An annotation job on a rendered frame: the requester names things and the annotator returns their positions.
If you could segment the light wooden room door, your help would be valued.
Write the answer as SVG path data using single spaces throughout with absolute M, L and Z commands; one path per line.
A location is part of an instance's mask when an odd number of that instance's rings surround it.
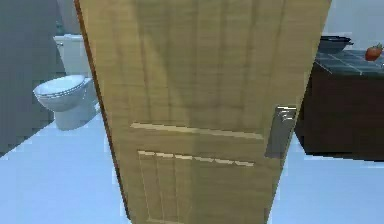
M 267 224 L 332 0 L 74 0 L 131 224 Z

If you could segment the white toilet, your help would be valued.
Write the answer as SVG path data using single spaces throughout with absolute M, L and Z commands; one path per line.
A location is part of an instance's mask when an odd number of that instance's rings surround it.
M 86 125 L 100 106 L 82 35 L 53 37 L 65 75 L 33 89 L 38 102 L 54 114 L 56 127 L 63 131 Z

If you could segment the dark brown tiled counter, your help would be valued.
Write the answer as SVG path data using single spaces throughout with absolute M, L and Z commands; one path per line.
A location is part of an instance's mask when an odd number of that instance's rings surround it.
M 307 155 L 384 162 L 384 53 L 317 53 L 295 134 Z

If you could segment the black pan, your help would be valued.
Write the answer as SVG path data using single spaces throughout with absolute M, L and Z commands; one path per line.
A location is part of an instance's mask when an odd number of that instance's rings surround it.
M 321 53 L 337 54 L 349 45 L 353 45 L 353 42 L 348 37 L 322 36 L 320 38 L 318 51 Z

